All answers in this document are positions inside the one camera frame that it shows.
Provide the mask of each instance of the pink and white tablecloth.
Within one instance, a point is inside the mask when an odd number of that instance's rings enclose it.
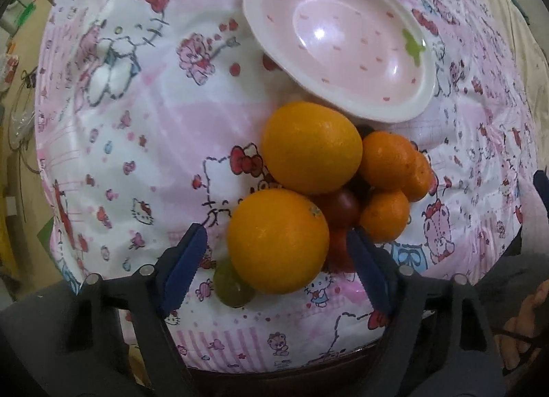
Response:
[[[517,234],[532,193],[524,88],[483,0],[400,1],[436,55],[437,86],[421,116],[383,128],[417,143],[438,186],[385,247],[422,274],[476,282]],[[65,278],[76,291],[89,272],[129,275],[204,223],[207,256],[166,322],[188,366],[231,373],[332,359],[385,324],[355,275],[322,273],[304,290],[260,294],[240,309],[212,290],[231,212],[273,183],[261,129],[300,92],[263,54],[241,3],[56,0],[36,96],[39,165],[56,215],[50,248]],[[260,166],[237,170],[247,157]]]

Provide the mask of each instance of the oval plate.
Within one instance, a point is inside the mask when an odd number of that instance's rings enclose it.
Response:
[[[244,15],[286,73],[351,116],[399,123],[429,104],[433,54],[398,0],[244,0]]]

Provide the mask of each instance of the pink plate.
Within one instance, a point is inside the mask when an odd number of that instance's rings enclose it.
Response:
[[[429,104],[433,54],[398,0],[244,0],[244,15],[282,69],[353,117],[398,123]]]

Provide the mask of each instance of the orange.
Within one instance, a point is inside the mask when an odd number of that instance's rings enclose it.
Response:
[[[374,131],[362,141],[359,173],[371,186],[401,189],[412,175],[416,150],[409,140],[397,134]]]
[[[400,190],[376,189],[360,215],[360,225],[375,244],[394,241],[408,223],[410,204]]]
[[[416,162],[412,175],[406,180],[402,192],[410,202],[417,202],[429,192],[433,172],[425,156],[416,151]]]
[[[360,165],[362,143],[339,112],[298,101],[268,120],[261,142],[268,170],[282,186],[301,194],[326,194],[347,183]]]
[[[238,275],[264,293],[290,293],[320,273],[329,230],[322,211],[287,189],[264,189],[246,197],[227,232]]]

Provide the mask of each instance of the tablecloth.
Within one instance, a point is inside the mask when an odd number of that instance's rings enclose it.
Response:
[[[532,115],[485,0],[400,1],[436,56],[436,89],[419,117],[373,126],[413,140],[437,184],[385,247],[424,275],[474,283],[521,226],[537,166]],[[56,213],[50,248],[65,278],[76,291],[90,272],[129,275],[203,223],[208,252],[166,323],[189,367],[228,373],[327,361],[386,324],[355,275],[322,273],[240,309],[212,289],[238,200],[275,186],[262,126],[300,94],[254,40],[241,2],[56,0],[36,97],[37,154]],[[246,157],[261,166],[235,171]],[[131,316],[123,323],[131,339]]]

